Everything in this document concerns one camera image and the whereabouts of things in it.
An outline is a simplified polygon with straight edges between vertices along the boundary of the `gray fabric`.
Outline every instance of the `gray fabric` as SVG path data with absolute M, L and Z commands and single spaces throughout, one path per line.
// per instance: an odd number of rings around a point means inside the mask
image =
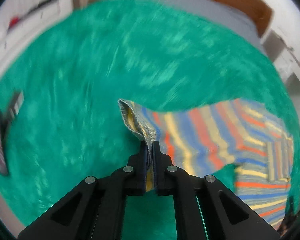
M 263 54 L 265 51 L 260 43 L 256 26 L 243 12 L 212 0 L 158 0 L 187 12 L 206 17 L 222 24 L 245 38 Z

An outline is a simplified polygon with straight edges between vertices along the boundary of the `metal pin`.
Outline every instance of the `metal pin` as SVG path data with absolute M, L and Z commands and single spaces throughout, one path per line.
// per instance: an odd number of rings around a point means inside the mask
M 175 171 L 177 171 L 177 167 L 176 166 L 173 166 L 173 165 L 170 165 L 170 166 L 168 166 L 168 168 L 167 168 L 167 170 L 168 171 L 170 171 L 170 172 L 175 172 Z
M 96 181 L 96 179 L 95 179 L 94 177 L 92 177 L 92 176 L 86 177 L 86 179 L 85 179 L 85 182 L 86 182 L 87 184 L 92 184 L 92 183 L 94 183 L 95 181 Z
M 210 183 L 215 182 L 216 181 L 216 177 L 212 176 L 212 175 L 208 175 L 208 176 L 206 176 L 206 181 L 210 182 Z
M 123 171 L 124 171 L 124 172 L 131 172 L 131 171 L 133 171 L 133 167 L 131 167 L 131 166 L 125 166 L 125 167 L 123 168 Z

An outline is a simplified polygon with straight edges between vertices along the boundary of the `orange stripe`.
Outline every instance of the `orange stripe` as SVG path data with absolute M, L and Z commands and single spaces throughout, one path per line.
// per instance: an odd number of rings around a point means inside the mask
M 273 213 L 275 213 L 275 212 L 277 212 L 277 211 L 280 211 L 280 210 L 282 210 L 282 209 L 285 209 L 285 208 L 286 208 L 285 205 L 284 205 L 284 206 L 281 206 L 281 207 L 277 207 L 277 208 L 275 208 L 275 209 L 273 209 L 273 210 L 269 210 L 269 211 L 267 211 L 267 212 L 261 213 L 261 214 L 259 214 L 259 216 L 260 216 L 260 217 L 265 217 L 265 216 L 267 216 L 267 215 L 271 215 L 271 214 L 273 214 Z
M 241 117 L 242 117 L 245 121 L 247 121 L 247 122 L 249 122 L 249 123 L 252 123 L 252 124 L 254 124 L 254 125 L 263 127 L 263 128 L 266 127 L 266 125 L 265 125 L 264 123 L 259 122 L 258 120 L 252 118 L 251 116 L 249 116 L 249 115 L 247 115 L 245 112 L 243 112 L 243 111 L 242 111 L 242 106 L 241 106 L 241 104 L 240 104 L 240 102 L 239 102 L 238 99 L 234 100 L 234 104 L 235 104 L 235 106 L 236 106 L 238 112 L 240 113 Z
M 157 112 L 153 112 L 153 119 L 158 125 L 161 125 L 161 121 Z
M 237 181 L 235 183 L 236 187 L 259 187 L 259 188 L 288 188 L 290 184 L 287 185 L 271 185 L 271 184 L 262 184 L 257 182 L 242 182 Z
M 289 169 L 291 169 L 292 167 L 292 164 L 293 164 L 293 160 L 292 160 L 292 151 L 291 151 L 291 148 L 292 148 L 292 142 L 290 140 L 288 140 L 288 156 L 289 156 Z
M 277 133 L 275 133 L 275 132 L 270 132 L 271 133 L 271 135 L 273 135 L 274 137 L 276 137 L 276 138 L 281 138 L 281 135 L 280 134 L 277 134 Z
M 172 162 L 174 162 L 174 147 L 170 143 L 170 134 L 167 131 L 166 131 L 166 135 L 164 137 L 164 143 L 167 146 L 167 155 L 169 155 Z
M 255 149 L 255 148 L 252 148 L 252 147 L 249 147 L 249 146 L 245 146 L 243 145 L 240 150 L 243 150 L 243 151 L 249 151 L 249 152 L 254 152 L 256 154 L 259 154 L 260 156 L 263 156 L 263 157 L 267 157 L 268 155 L 263 152 L 263 151 L 260 151 L 258 149 Z
M 228 127 L 232 137 L 236 142 L 236 148 L 239 150 L 243 146 L 243 139 L 241 135 L 238 133 L 237 127 L 231 122 L 231 120 L 226 115 L 225 110 L 223 109 L 222 103 L 216 104 L 216 109 L 220 114 L 222 120 L 225 122 L 226 126 Z
M 218 158 L 218 147 L 210 139 L 210 135 L 207 131 L 206 124 L 204 123 L 202 116 L 197 108 L 189 111 L 189 116 L 194 125 L 195 129 L 198 132 L 198 137 L 201 143 L 208 148 L 209 151 L 209 160 L 214 164 L 216 170 L 223 168 L 223 162 Z
M 161 126 L 162 124 L 161 124 L 161 121 L 160 121 L 158 113 L 157 112 L 153 112 L 152 115 L 153 115 L 154 122 L 156 122 L 157 125 Z M 174 147 L 170 143 L 170 134 L 168 133 L 168 131 L 165 132 L 164 143 L 167 146 L 167 155 L 170 156 L 170 158 L 171 158 L 171 160 L 173 162 L 174 161 Z

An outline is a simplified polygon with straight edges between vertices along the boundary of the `green fuzzy blanket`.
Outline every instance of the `green fuzzy blanket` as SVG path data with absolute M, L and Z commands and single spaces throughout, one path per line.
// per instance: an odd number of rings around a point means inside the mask
M 1 109 L 14 90 L 25 101 L 9 133 L 10 176 L 0 175 L 0 192 L 25 225 L 86 176 L 108 176 L 138 151 L 119 98 L 154 111 L 240 97 L 265 103 L 294 137 L 290 195 L 298 203 L 300 128 L 284 84 L 257 49 L 204 18 L 150 0 L 97 2 L 18 58 L 0 81 Z M 217 176 L 233 188 L 233 168 Z M 128 198 L 123 239 L 133 236 L 175 239 L 172 198 Z

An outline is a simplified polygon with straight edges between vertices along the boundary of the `striped cloth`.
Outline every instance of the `striped cloth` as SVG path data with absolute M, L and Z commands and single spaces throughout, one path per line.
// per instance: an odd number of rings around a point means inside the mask
M 235 163 L 235 193 L 278 228 L 290 189 L 293 139 L 283 121 L 263 104 L 239 98 L 165 113 L 123 99 L 119 106 L 126 127 L 146 141 L 148 163 L 155 140 L 174 165 L 194 176 Z

